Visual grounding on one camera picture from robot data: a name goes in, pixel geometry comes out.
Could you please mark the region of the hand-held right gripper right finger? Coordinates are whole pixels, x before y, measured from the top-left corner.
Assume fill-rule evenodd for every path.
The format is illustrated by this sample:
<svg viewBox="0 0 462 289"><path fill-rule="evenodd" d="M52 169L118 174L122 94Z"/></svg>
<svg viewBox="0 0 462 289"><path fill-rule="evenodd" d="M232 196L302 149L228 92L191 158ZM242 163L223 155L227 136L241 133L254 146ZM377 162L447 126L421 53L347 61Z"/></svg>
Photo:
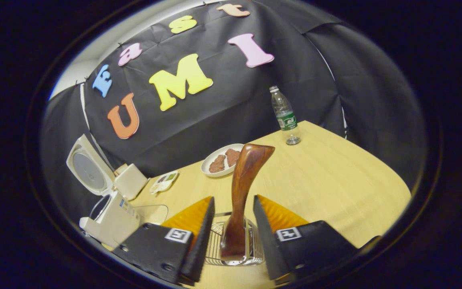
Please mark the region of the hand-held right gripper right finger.
<svg viewBox="0 0 462 289"><path fill-rule="evenodd" d="M308 222L267 197L254 197L253 212L273 281L322 275L360 251L326 221Z"/></svg>

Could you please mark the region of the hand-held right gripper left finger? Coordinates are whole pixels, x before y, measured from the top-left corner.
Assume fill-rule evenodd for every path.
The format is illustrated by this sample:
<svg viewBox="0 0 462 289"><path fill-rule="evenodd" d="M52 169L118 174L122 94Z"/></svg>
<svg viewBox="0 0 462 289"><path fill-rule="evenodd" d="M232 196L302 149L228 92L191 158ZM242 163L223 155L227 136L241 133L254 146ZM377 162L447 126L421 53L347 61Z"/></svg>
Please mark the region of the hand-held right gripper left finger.
<svg viewBox="0 0 462 289"><path fill-rule="evenodd" d="M200 281L215 215L208 196L162 225L144 223L113 253L147 274L173 284Z"/></svg>

